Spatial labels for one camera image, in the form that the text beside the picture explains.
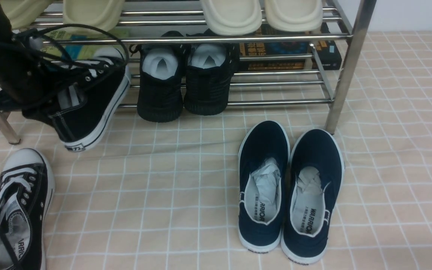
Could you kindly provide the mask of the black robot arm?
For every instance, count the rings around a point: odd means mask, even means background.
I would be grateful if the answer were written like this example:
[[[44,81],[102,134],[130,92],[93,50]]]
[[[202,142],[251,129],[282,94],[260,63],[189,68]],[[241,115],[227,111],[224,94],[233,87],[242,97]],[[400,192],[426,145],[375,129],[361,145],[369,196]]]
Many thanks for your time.
[[[0,5],[0,112],[39,110],[71,85],[67,70],[31,46],[38,36],[36,30],[14,34]]]

